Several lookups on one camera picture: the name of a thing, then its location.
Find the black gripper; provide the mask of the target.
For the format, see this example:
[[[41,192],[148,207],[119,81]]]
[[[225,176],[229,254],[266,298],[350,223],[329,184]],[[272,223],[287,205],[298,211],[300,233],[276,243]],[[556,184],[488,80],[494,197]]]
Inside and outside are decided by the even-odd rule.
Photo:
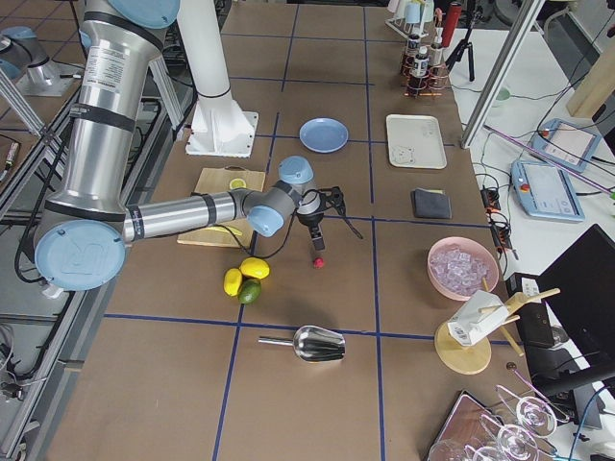
[[[326,248],[320,223],[324,217],[324,205],[317,189],[310,189],[304,195],[297,208],[299,222],[307,227],[313,244],[313,250],[318,253]]]

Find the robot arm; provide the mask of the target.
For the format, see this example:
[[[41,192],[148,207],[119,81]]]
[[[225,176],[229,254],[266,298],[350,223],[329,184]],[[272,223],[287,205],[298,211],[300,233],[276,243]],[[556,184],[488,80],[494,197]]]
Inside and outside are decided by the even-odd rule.
[[[245,187],[216,194],[125,206],[120,188],[135,133],[137,109],[164,35],[177,24],[198,95],[190,136],[200,155],[239,154],[255,124],[234,100],[210,1],[90,1],[83,29],[90,38],[60,189],[45,201],[35,233],[35,264],[70,291],[99,287],[125,261],[137,240],[179,234],[244,218],[260,235],[275,234],[290,216],[317,231],[324,200],[309,162],[285,159],[279,179],[264,191]]]

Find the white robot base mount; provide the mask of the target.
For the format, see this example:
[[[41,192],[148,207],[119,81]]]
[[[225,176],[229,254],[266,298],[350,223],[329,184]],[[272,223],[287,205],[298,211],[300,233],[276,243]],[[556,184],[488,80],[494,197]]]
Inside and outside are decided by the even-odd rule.
[[[178,24],[197,93],[186,152],[249,157],[258,114],[242,110],[233,97],[214,3],[183,0]]]

